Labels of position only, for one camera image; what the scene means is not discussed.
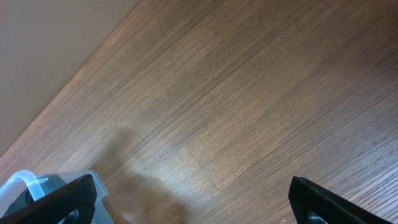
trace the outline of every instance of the laminate floor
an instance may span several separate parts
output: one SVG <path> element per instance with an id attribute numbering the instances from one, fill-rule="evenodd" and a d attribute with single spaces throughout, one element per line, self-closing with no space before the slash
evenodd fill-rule
<path id="1" fill-rule="evenodd" d="M 398 223 L 397 1 L 142 0 L 1 157 L 116 223 L 294 223 L 306 177 Z"/>

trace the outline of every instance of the plastic container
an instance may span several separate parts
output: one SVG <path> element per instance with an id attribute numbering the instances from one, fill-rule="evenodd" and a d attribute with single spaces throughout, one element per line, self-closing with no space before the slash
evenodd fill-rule
<path id="1" fill-rule="evenodd" d="M 29 170 L 21 170 L 13 174 L 7 182 L 0 188 L 0 217 L 9 209 L 9 206 L 20 196 L 23 191 L 28 189 L 34 201 L 59 189 L 77 178 L 91 174 L 93 176 L 97 198 L 95 201 L 95 213 L 91 223 L 113 224 L 102 199 L 108 194 L 97 173 L 92 170 L 65 172 L 49 175 L 34 175 Z"/>

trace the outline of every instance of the transparent plastic lid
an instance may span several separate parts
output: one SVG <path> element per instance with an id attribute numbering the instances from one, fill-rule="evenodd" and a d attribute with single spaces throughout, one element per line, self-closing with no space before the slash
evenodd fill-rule
<path id="1" fill-rule="evenodd" d="M 58 174 L 34 175 L 29 170 L 21 170 L 13 174 L 2 187 L 0 187 L 0 217 L 16 212 L 29 204 L 28 200 L 36 201 L 60 187 L 89 174 L 93 177 L 97 198 L 95 213 L 91 223 L 113 224 L 113 221 L 102 204 L 102 198 L 108 194 L 97 173 L 92 170 L 64 172 Z M 26 197 L 29 191 L 32 198 Z"/>

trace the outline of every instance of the wall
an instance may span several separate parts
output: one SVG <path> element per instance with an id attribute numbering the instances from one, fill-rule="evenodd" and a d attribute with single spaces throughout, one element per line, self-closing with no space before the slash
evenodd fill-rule
<path id="1" fill-rule="evenodd" d="M 137 2 L 0 1 L 0 155 Z"/>

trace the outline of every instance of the black object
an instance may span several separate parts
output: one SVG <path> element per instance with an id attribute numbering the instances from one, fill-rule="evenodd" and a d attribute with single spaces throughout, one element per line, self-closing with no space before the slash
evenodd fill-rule
<path id="1" fill-rule="evenodd" d="M 293 177 L 289 201 L 297 224 L 391 224 L 303 177 Z"/>
<path id="2" fill-rule="evenodd" d="M 90 224 L 96 197 L 91 175 L 81 176 L 35 202 L 26 191 L 10 206 L 8 215 L 0 218 L 0 224 L 57 224 L 62 220 L 64 224 Z"/>

